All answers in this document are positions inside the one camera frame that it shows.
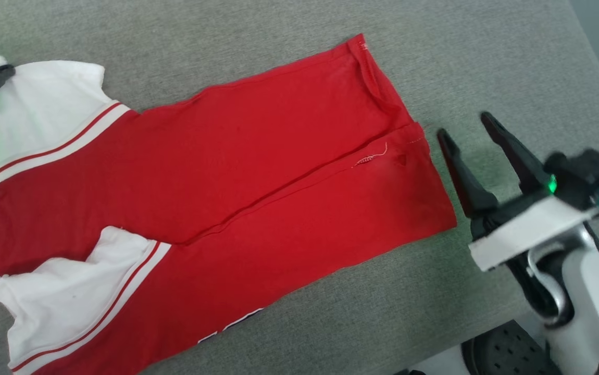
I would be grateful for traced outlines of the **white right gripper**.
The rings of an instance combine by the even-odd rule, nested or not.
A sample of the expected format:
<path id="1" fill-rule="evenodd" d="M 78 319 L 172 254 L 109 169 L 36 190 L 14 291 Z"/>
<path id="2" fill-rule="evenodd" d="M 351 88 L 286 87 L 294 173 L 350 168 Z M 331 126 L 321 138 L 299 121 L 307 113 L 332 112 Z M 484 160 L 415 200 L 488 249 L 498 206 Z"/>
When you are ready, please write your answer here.
<path id="1" fill-rule="evenodd" d="M 521 192 L 549 192 L 551 176 L 535 154 L 490 112 L 481 112 L 481 123 L 506 154 L 518 176 Z M 482 216 L 477 221 L 481 224 L 476 232 L 478 238 L 468 245 L 471 258 L 481 271 L 492 270 L 533 250 L 569 252 L 585 247 L 584 224 L 599 216 L 598 206 L 579 210 L 549 195 L 523 210 L 521 202 L 495 210 L 497 198 L 471 173 L 461 157 L 461 149 L 447 130 L 440 129 L 436 135 L 465 216 L 469 219 Z"/>

